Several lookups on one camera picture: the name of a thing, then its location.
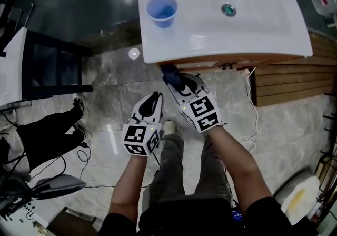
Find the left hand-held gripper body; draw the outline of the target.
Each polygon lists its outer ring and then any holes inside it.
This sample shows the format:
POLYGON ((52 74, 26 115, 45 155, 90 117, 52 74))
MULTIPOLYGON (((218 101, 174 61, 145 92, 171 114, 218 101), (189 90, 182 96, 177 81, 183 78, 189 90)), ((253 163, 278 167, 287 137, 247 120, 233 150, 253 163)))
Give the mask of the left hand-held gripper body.
POLYGON ((158 146, 162 125, 159 122, 129 118, 123 125, 121 144, 131 155, 151 156, 158 146))

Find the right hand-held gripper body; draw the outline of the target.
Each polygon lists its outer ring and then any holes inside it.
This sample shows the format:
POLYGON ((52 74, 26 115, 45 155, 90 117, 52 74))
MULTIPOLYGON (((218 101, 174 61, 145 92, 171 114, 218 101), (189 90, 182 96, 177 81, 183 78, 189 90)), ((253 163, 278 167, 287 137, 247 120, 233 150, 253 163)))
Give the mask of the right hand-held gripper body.
POLYGON ((200 91, 188 102, 181 104, 180 111, 185 120, 199 133, 225 124, 217 102, 210 92, 200 91))

